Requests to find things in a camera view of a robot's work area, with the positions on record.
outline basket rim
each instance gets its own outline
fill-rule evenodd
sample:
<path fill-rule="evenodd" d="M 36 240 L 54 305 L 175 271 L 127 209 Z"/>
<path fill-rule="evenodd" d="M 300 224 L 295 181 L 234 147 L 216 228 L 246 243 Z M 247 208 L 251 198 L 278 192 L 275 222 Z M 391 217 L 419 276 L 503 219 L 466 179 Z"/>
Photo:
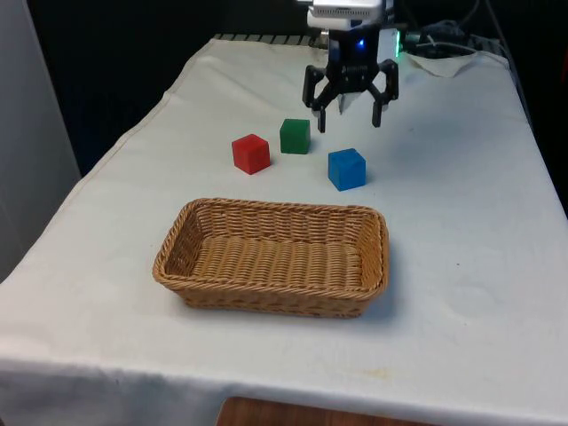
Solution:
<path fill-rule="evenodd" d="M 170 257 L 171 250 L 174 248 L 181 225 L 185 222 L 189 213 L 207 204 L 226 204 L 239 207 L 256 207 L 263 209 L 291 209 L 291 210 L 313 210 L 314 208 L 323 211 L 348 212 L 350 214 L 367 214 L 372 215 L 379 223 L 378 242 L 381 247 L 381 258 L 379 259 L 379 279 L 370 288 L 363 287 L 338 287 L 338 286 L 293 286 L 286 283 L 270 283 L 266 281 L 250 281 L 236 279 L 215 279 L 215 278 L 199 278 L 184 275 L 176 275 L 165 272 L 165 264 Z M 336 206 L 327 204 L 306 204 L 278 201 L 249 201 L 234 200 L 226 198 L 199 198 L 188 202 L 179 212 L 177 218 L 170 228 L 160 251 L 158 252 L 152 269 L 154 279 L 164 287 L 172 291 L 182 290 L 216 290 L 216 291 L 259 291 L 270 292 L 272 294 L 297 295 L 297 296 L 324 296 L 328 298 L 366 301 L 378 294 L 382 293 L 388 287 L 389 281 L 389 233 L 386 227 L 384 216 L 375 209 L 365 206 L 348 205 Z"/>

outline wire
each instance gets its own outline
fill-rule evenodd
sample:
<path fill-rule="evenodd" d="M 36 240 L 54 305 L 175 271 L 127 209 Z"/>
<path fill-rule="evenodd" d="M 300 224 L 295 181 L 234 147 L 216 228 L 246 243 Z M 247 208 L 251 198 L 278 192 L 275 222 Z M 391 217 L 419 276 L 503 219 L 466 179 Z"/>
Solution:
<path fill-rule="evenodd" d="M 415 47 L 419 48 L 419 47 L 428 47 L 428 46 L 432 46 L 432 47 L 438 47 L 438 46 L 454 47 L 456 49 L 462 49 L 463 51 L 468 51 L 470 53 L 479 53 L 480 55 L 484 55 L 487 58 L 493 59 L 495 62 L 499 62 L 501 65 L 506 65 L 504 63 L 504 59 L 500 59 L 500 56 L 495 56 L 489 51 L 478 51 L 478 50 L 476 50 L 472 47 L 462 46 L 461 44 L 456 44 L 456 43 L 446 43 L 446 42 L 420 43 L 420 44 L 417 44 Z"/>
<path fill-rule="evenodd" d="M 529 122 L 529 125 L 531 126 L 531 129 L 533 128 L 533 120 L 531 119 L 531 115 L 529 113 L 529 107 L 528 104 L 526 103 L 526 97 L 525 97 L 525 92 L 523 91 L 523 86 L 521 86 L 521 81 L 518 77 L 518 72 L 517 72 L 517 65 L 515 65 L 515 61 L 513 60 L 513 56 L 511 55 L 511 50 L 509 48 L 509 44 L 507 43 L 507 40 L 505 39 L 505 35 L 503 34 L 503 31 L 501 29 L 501 25 L 499 25 L 499 20 L 497 20 L 497 15 L 495 15 L 495 10 L 493 9 L 493 6 L 491 5 L 491 1 L 490 0 L 485 0 L 485 7 L 487 8 L 487 11 L 489 12 L 489 15 L 491 16 L 491 20 L 493 21 L 493 25 L 495 26 L 495 29 L 497 30 L 497 34 L 499 35 L 499 38 L 501 39 L 501 41 L 503 42 L 504 46 L 505 46 L 505 55 L 507 56 L 507 60 L 509 61 L 509 66 L 511 69 L 511 74 L 513 75 L 513 78 L 515 79 L 515 85 L 517 87 L 517 92 L 518 92 L 518 96 L 519 98 L 521 98 L 521 103 L 523 104 L 523 109 L 525 110 L 525 115 L 526 115 L 526 119 Z"/>
<path fill-rule="evenodd" d="M 418 25 L 418 21 L 414 17 L 414 14 L 406 4 L 406 0 L 400 0 L 400 2 L 402 3 L 402 8 L 405 10 L 406 17 L 410 21 L 410 24 L 414 27 L 414 29 L 420 28 L 420 26 Z"/>
<path fill-rule="evenodd" d="M 420 43 L 417 44 L 415 47 L 438 47 L 438 46 L 445 46 L 445 47 L 455 47 L 456 49 L 462 49 L 463 51 L 469 51 L 471 53 L 478 53 L 476 49 L 468 46 L 462 46 L 461 44 L 456 43 L 446 43 L 446 42 L 430 42 L 430 43 Z"/>
<path fill-rule="evenodd" d="M 502 46 L 501 43 L 499 43 L 498 40 L 493 40 L 492 38 L 489 37 L 482 37 L 481 35 L 475 35 L 475 34 L 470 34 L 469 35 L 471 38 L 475 38 L 481 42 L 488 42 L 491 43 L 494 46 L 497 46 L 499 48 L 499 50 L 503 53 L 503 55 L 505 55 L 505 58 L 509 59 L 509 55 L 507 53 L 507 51 L 505 50 L 505 48 Z"/>
<path fill-rule="evenodd" d="M 479 9 L 479 5 L 481 5 L 481 0 L 476 0 L 476 2 L 473 4 L 473 7 L 469 11 L 469 13 L 467 15 L 465 15 L 465 18 L 463 18 L 460 21 L 460 23 L 458 24 L 458 27 L 463 27 L 471 18 L 473 18 L 473 15 L 475 15 L 476 12 L 477 12 L 477 9 Z"/>

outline green cube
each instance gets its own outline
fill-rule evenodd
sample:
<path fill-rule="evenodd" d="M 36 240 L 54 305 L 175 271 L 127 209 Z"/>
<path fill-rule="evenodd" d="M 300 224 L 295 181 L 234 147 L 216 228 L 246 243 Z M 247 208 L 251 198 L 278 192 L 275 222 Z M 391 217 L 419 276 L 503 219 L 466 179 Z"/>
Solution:
<path fill-rule="evenodd" d="M 310 151 L 310 121 L 287 118 L 280 127 L 280 152 L 308 154 Z"/>

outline cube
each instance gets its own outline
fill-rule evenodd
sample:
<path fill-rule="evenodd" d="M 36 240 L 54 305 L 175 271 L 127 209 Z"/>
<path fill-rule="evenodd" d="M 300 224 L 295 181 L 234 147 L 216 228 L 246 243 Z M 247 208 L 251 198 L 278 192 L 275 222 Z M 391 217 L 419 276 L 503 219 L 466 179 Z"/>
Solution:
<path fill-rule="evenodd" d="M 354 148 L 329 153 L 327 176 L 339 191 L 365 184 L 365 159 Z"/>
<path fill-rule="evenodd" d="M 280 152 L 308 154 L 310 151 L 310 121 L 287 118 L 280 127 Z"/>
<path fill-rule="evenodd" d="M 233 141 L 234 165 L 249 175 L 270 166 L 268 142 L 257 135 L 248 135 Z"/>

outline woven basket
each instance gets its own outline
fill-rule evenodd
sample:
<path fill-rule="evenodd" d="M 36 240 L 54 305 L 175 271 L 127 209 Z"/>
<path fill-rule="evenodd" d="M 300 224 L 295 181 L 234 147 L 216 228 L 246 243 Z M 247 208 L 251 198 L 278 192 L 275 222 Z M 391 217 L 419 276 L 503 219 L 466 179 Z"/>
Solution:
<path fill-rule="evenodd" d="M 195 200 L 153 276 L 196 308 L 353 318 L 387 287 L 388 231 L 367 207 Z"/>

